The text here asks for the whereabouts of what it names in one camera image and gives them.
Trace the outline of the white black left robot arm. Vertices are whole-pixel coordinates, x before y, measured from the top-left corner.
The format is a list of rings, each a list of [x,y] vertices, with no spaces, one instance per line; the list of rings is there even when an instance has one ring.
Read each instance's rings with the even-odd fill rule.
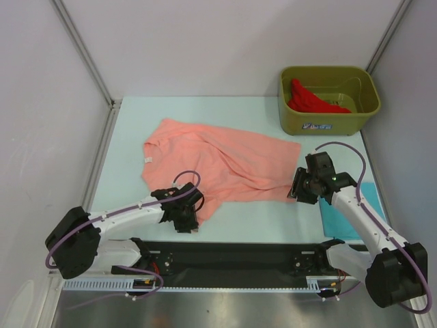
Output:
[[[118,239],[122,232],[170,221],[179,233],[199,227],[197,213],[205,203],[203,193],[191,182],[182,187],[157,189],[125,207],[89,213],[71,208],[45,240],[45,265],[64,279],[86,272],[108,271],[116,275],[160,273],[157,257],[138,236]]]

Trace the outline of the pink t shirt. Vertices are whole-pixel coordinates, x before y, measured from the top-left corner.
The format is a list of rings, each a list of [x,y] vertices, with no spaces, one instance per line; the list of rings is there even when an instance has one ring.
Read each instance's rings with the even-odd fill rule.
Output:
[[[259,133],[164,119],[143,145],[149,190],[199,182],[207,221],[224,202],[288,202],[301,146]]]

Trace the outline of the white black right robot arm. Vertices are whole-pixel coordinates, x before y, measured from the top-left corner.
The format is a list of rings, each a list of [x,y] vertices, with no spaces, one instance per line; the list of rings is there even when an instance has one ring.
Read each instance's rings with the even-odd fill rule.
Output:
[[[343,241],[333,241],[316,255],[316,269],[323,274],[339,269],[351,275],[381,308],[426,297],[426,306],[417,314],[428,312],[432,295],[424,246],[409,243],[394,231],[361,193],[361,181],[336,172],[327,152],[312,152],[305,160],[307,165],[296,170],[288,196],[305,204],[325,200],[349,221],[367,248],[364,254]]]

